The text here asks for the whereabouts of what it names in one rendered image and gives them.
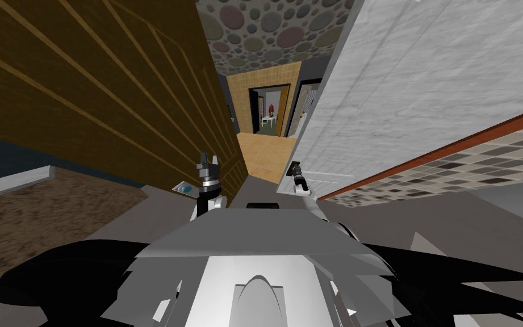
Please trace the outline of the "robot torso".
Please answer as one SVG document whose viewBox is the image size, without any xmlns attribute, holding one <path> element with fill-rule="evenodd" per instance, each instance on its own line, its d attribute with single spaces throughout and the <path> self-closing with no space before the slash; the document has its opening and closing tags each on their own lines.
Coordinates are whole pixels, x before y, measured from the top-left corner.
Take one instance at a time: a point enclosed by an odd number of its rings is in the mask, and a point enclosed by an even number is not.
<svg viewBox="0 0 523 327">
<path fill-rule="evenodd" d="M 103 317 L 134 327 L 362 327 L 405 317 L 390 267 L 300 209 L 213 209 L 152 242 Z"/>
</svg>

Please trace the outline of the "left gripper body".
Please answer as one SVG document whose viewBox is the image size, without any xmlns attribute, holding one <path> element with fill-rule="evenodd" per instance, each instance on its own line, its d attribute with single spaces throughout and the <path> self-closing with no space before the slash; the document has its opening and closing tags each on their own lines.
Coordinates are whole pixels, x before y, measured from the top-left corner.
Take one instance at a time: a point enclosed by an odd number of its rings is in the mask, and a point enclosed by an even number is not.
<svg viewBox="0 0 523 327">
<path fill-rule="evenodd" d="M 218 164 L 197 164 L 196 168 L 199 172 L 199 178 L 202 182 L 218 181 L 220 176 L 221 166 Z"/>
</svg>

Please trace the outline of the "pale knob with teal ball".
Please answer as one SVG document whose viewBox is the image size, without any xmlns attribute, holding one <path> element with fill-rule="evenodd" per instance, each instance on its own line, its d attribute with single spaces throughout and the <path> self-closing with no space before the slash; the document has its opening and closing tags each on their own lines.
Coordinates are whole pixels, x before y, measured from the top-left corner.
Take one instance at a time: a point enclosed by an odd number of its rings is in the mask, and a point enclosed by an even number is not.
<svg viewBox="0 0 523 327">
<path fill-rule="evenodd" d="M 197 198 L 199 196 L 199 188 L 185 181 L 182 181 L 177 186 L 174 186 L 172 190 L 180 194 L 187 195 L 191 198 Z"/>
</svg>

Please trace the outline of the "brown wooden door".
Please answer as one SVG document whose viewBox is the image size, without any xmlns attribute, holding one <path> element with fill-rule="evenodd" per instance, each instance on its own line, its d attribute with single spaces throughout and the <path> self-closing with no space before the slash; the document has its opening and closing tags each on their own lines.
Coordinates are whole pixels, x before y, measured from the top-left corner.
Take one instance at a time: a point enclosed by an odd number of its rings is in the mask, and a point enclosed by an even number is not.
<svg viewBox="0 0 523 327">
<path fill-rule="evenodd" d="M 221 193 L 244 158 L 194 0 L 0 0 L 0 140 L 136 183 Z"/>
</svg>

